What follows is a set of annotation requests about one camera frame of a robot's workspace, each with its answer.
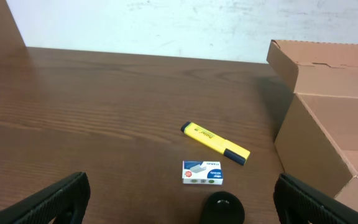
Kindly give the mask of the brown cardboard box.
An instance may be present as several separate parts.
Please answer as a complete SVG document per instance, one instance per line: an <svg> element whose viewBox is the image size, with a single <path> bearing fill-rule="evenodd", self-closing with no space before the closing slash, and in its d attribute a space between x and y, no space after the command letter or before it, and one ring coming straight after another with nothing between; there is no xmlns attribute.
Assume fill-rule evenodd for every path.
<svg viewBox="0 0 358 224"><path fill-rule="evenodd" d="M267 61L293 92L285 172L358 212L358 44L273 40Z"/></svg>

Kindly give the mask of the white blue staples box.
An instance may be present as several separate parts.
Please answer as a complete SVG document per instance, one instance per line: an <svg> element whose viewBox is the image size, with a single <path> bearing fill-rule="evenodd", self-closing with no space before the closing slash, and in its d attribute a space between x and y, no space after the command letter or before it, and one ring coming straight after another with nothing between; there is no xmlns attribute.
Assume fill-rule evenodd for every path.
<svg viewBox="0 0 358 224"><path fill-rule="evenodd" d="M223 171L218 161L183 161L184 184L222 185Z"/></svg>

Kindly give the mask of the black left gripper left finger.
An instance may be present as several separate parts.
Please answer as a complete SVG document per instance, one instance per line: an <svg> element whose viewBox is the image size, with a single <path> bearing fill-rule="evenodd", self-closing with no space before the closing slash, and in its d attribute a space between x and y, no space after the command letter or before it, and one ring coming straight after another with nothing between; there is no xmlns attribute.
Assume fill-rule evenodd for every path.
<svg viewBox="0 0 358 224"><path fill-rule="evenodd" d="M0 211L0 224L81 224L90 199L84 172L75 172Z"/></svg>

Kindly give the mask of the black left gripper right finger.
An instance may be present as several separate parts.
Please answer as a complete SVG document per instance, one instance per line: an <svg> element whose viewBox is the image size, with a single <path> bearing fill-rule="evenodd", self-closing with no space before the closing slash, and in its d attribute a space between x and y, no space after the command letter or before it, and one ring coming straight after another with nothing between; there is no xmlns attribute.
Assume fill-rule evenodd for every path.
<svg viewBox="0 0 358 224"><path fill-rule="evenodd" d="M358 212L297 178L281 173L273 201L281 224L358 224Z"/></svg>

